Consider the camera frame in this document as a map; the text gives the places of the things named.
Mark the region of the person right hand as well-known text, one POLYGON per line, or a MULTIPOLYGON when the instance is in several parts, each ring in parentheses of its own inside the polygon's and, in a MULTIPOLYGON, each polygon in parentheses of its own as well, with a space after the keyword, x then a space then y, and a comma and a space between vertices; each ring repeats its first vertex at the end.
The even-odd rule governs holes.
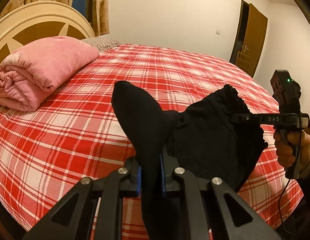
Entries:
POLYGON ((284 168, 289 168, 295 162, 295 156, 293 155, 294 146, 300 146, 300 168, 299 172, 302 172, 310 163, 310 135, 302 131, 290 132, 287 135, 287 141, 290 143, 286 144, 281 136, 279 130, 274 132, 274 140, 276 147, 276 155, 278 156, 278 163, 284 168))

